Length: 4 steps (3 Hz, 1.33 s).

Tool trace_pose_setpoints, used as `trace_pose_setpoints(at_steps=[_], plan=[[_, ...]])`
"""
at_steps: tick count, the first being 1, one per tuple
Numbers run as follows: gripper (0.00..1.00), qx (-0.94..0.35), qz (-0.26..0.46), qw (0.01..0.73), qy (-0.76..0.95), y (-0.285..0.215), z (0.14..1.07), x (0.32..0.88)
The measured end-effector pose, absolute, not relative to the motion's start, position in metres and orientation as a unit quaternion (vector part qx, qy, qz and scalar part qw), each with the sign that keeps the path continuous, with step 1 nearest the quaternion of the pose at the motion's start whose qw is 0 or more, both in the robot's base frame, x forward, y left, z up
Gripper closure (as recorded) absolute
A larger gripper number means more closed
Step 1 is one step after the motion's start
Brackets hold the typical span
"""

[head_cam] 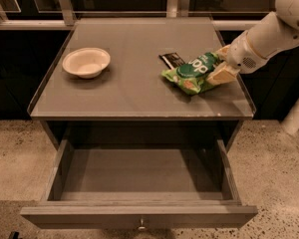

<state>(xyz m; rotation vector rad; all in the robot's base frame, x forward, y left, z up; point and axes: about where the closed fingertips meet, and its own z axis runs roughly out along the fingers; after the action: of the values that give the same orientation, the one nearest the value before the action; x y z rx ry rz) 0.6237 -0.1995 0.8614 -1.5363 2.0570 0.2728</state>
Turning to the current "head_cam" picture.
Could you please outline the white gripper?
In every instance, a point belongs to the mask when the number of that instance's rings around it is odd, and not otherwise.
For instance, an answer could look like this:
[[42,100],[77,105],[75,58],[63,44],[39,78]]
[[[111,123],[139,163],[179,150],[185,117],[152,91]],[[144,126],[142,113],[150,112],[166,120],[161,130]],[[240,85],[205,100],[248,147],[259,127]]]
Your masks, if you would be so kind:
[[268,60],[257,55],[247,39],[247,31],[235,38],[230,45],[218,49],[215,54],[220,61],[213,72],[207,76],[207,81],[214,85],[222,85],[236,80],[241,74],[252,74],[264,65]]

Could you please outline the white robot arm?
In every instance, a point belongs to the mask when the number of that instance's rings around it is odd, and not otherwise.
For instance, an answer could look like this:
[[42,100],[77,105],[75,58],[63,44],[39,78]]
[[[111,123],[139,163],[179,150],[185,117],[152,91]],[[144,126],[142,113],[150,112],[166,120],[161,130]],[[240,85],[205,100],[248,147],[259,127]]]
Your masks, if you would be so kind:
[[219,50],[223,62],[207,77],[214,86],[251,74],[278,53],[299,47],[299,0],[275,0],[275,11]]

